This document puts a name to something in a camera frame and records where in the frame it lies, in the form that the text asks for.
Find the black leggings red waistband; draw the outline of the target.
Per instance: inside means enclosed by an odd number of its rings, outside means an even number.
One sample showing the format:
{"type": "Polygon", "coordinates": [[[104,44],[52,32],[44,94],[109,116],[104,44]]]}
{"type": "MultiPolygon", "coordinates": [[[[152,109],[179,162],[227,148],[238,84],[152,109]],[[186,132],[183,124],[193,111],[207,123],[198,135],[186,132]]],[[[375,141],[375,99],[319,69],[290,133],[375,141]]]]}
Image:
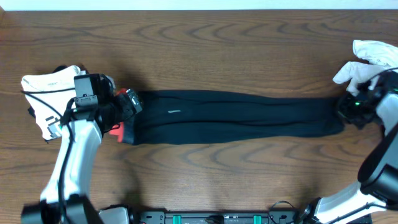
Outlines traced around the black leggings red waistband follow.
{"type": "Polygon", "coordinates": [[[110,132],[118,142],[137,146],[318,138],[345,128],[335,111],[335,97],[269,98],[210,90],[141,91],[138,96],[143,110],[110,132]]]}

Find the white garment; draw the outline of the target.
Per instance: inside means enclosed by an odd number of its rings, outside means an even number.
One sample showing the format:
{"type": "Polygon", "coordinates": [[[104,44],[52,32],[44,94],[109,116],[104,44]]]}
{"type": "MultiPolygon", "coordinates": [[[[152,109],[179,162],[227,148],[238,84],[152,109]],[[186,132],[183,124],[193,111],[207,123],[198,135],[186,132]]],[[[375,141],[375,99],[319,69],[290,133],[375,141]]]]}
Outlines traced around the white garment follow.
{"type": "Polygon", "coordinates": [[[373,90],[378,81],[378,74],[396,68],[397,71],[397,47],[376,40],[354,40],[354,55],[367,63],[347,62],[333,77],[336,84],[349,82],[346,91],[356,96],[359,93],[360,83],[371,81],[369,90],[373,90]]]}

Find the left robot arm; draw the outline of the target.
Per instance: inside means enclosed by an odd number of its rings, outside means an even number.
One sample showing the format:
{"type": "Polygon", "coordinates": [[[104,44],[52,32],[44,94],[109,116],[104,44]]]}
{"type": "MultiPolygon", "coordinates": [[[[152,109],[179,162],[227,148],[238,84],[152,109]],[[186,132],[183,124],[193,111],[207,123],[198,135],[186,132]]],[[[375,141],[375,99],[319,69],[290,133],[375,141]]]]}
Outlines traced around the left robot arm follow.
{"type": "Polygon", "coordinates": [[[60,117],[62,143],[54,170],[39,202],[22,209],[21,223],[131,223],[131,212],[123,205],[96,210],[90,183],[104,133],[141,109],[131,89],[70,98],[60,117]]]}

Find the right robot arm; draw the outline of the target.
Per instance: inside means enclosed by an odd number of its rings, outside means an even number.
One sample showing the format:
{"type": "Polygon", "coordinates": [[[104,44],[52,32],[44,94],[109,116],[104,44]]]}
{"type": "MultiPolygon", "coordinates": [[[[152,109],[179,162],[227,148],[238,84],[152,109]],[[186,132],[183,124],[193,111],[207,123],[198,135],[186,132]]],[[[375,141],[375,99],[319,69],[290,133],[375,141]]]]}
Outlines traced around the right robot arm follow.
{"type": "Polygon", "coordinates": [[[357,181],[320,198],[304,223],[349,223],[373,212],[397,210],[397,91],[380,101],[376,114],[386,135],[364,160],[357,181]]]}

